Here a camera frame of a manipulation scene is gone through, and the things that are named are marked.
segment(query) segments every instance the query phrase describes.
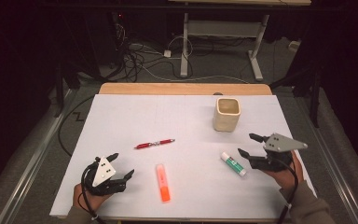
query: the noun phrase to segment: orange highlighter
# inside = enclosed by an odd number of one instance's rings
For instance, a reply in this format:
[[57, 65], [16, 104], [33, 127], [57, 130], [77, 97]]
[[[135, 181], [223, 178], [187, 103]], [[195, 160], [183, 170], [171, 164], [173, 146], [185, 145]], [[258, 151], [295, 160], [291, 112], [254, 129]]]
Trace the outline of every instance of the orange highlighter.
[[165, 175], [165, 169], [163, 164], [156, 166], [159, 193], [161, 194], [161, 200], [166, 203], [170, 197], [170, 191], [168, 190], [167, 176]]

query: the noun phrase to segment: human hand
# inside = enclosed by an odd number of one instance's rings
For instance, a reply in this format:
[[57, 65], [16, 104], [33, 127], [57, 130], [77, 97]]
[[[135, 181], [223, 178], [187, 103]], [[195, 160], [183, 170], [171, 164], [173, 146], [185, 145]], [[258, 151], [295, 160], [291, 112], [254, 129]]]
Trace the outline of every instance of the human hand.
[[[78, 207], [78, 208], [85, 208], [86, 210], [89, 211], [86, 202], [84, 201], [84, 197], [83, 195], [81, 195], [82, 193], [82, 188], [80, 184], [77, 184], [74, 188], [74, 201], [73, 201], [73, 206]], [[96, 196], [96, 195], [92, 195], [90, 194], [87, 190], [86, 190], [86, 196], [87, 199], [89, 201], [89, 206], [91, 207], [91, 209], [95, 212], [98, 210], [98, 208], [100, 208], [100, 206], [103, 204], [104, 201], [106, 201], [106, 199], [110, 198], [110, 196], [112, 196], [113, 194], [109, 194], [109, 195], [104, 195], [104, 196]]]
[[[290, 164], [290, 167], [296, 172], [296, 176], [299, 184], [304, 181], [302, 165], [301, 162], [298, 160], [296, 153], [294, 151], [292, 151], [292, 156], [293, 156], [293, 162]], [[262, 171], [262, 172], [274, 178], [282, 189], [292, 189], [295, 186], [295, 177], [288, 169], [285, 169], [280, 172], [273, 172], [273, 171]]]

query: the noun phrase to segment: beige cup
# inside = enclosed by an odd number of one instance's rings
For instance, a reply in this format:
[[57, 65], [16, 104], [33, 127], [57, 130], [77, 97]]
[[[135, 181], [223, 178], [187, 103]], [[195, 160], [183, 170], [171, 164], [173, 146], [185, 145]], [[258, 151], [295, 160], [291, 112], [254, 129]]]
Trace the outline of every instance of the beige cup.
[[213, 127], [218, 132], [233, 132], [240, 119], [240, 102], [234, 98], [219, 98], [213, 115]]

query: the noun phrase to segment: sleeve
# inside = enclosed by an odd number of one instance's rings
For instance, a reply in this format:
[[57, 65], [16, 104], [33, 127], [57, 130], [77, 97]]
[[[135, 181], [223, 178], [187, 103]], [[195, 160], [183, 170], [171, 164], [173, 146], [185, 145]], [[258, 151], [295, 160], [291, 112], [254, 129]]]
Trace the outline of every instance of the sleeve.
[[72, 206], [66, 217], [65, 224], [90, 224], [91, 215], [83, 209]]
[[[286, 200], [291, 192], [292, 189], [281, 189], [281, 194]], [[330, 216], [327, 202], [315, 197], [307, 181], [298, 184], [289, 213], [295, 224], [336, 223]]]

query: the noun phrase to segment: human arm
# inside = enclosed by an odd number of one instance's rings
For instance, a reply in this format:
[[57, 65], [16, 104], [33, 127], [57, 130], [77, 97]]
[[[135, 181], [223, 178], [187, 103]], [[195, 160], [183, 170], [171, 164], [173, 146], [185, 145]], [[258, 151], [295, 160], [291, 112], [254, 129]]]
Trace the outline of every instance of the human arm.
[[[329, 205], [322, 199], [318, 199], [309, 188], [307, 181], [304, 180], [302, 165], [298, 160], [296, 153], [292, 151], [293, 162], [291, 168], [296, 172], [298, 186], [291, 202], [289, 210], [293, 223], [310, 224], [325, 223], [331, 224], [335, 221], [329, 213]], [[289, 170], [280, 172], [263, 171], [275, 179], [281, 186], [281, 194], [287, 200], [295, 189], [295, 178]]]
[[[93, 211], [97, 211], [100, 206], [106, 201], [112, 194], [104, 196], [95, 196], [88, 191], [85, 192], [89, 201], [89, 206]], [[77, 184], [74, 188], [74, 198], [71, 210], [65, 219], [66, 224], [89, 224], [91, 223], [91, 214], [88, 212], [84, 197], [82, 195], [82, 188], [80, 184]]]

